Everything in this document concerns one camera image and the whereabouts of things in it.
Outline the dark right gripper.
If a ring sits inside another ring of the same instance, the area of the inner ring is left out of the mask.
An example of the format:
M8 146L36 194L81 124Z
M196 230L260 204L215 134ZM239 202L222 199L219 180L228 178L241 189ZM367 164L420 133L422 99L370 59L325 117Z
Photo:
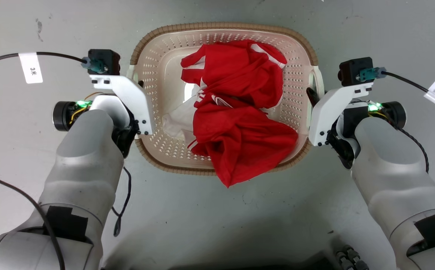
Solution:
M311 108L319 102L317 91L308 87L306 89ZM356 140L354 132L359 123L361 113L357 109L345 109L327 132L326 144L334 149L344 168L350 170L354 160L360 153L360 145Z

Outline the beige plastic laundry basket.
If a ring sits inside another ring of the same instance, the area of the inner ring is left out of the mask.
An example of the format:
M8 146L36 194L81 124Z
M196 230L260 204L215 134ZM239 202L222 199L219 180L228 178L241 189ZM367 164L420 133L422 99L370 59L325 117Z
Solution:
M204 44L249 39L272 45L286 57L283 100L270 110L269 117L294 128L299 138L296 147L273 171L293 167L312 148L308 130L312 105L306 90L313 88L324 95L324 83L318 57L308 40L298 32L280 26L243 22L197 22L168 25L148 33L135 47L127 76L143 81L151 100L155 130L152 135L137 135L140 154L154 167L169 173L192 176L215 176L211 160L194 155L182 139L162 129L162 117L188 99L181 80L183 57Z

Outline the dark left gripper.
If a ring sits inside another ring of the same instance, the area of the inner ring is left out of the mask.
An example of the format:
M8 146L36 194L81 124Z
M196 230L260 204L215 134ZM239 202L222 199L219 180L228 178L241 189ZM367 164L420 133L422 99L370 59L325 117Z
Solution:
M138 85L140 89L144 89L144 81L139 80ZM135 135L140 135L139 120L135 119L133 113L125 106L125 109L129 115L129 120L125 121L124 127L114 127L112 132L112 140L120 150L123 158L127 158L130 152L130 147L135 140Z

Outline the red sports garment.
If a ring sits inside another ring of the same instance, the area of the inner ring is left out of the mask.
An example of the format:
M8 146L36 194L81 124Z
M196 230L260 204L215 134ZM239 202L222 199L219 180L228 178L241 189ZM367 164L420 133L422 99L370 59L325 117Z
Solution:
M181 80L199 86L188 101L187 147L211 159L226 187L274 169L293 152L296 130L265 112L284 94L287 60L277 48L249 39L204 44L180 65Z

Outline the white garment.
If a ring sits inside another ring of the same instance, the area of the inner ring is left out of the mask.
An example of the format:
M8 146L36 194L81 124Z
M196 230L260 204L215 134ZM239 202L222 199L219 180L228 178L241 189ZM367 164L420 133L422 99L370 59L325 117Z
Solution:
M163 131L170 137L184 140L187 145L196 139L193 131L194 115L197 111L195 103L200 97L198 84L186 83L184 96L178 99L178 106L163 116Z

